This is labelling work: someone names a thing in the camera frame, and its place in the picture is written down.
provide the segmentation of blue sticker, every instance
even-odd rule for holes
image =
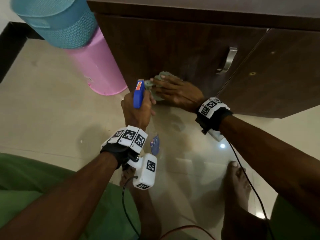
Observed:
[[[160,150],[160,140],[158,135],[156,135],[150,142],[150,147],[151,147],[151,152],[153,155],[157,155],[159,153]]]

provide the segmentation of blue basket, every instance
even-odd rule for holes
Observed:
[[[98,26],[86,0],[11,0],[11,8],[58,48],[85,46]]]

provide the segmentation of cabinet handle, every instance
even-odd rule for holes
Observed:
[[[224,64],[224,67],[222,69],[221,68],[217,69],[217,71],[218,71],[217,74],[223,74],[229,70],[229,68],[233,62],[233,59],[237,54],[237,51],[238,51],[237,48],[229,48],[228,56],[226,57],[226,63]]]

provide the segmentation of pink bucket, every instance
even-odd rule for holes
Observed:
[[[66,49],[83,75],[89,87],[101,95],[115,95],[127,88],[127,84],[98,28],[89,44],[82,48]]]

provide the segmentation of wristband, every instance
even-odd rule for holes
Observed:
[[[197,110],[196,122],[203,128],[206,134],[210,129],[218,131],[222,120],[233,115],[230,108],[218,98],[211,97],[206,100]]]
[[[148,135],[142,129],[128,126],[118,129],[108,140],[101,145],[102,152],[109,152],[118,161],[118,166],[126,164],[129,160],[139,161],[139,154],[146,142]]]

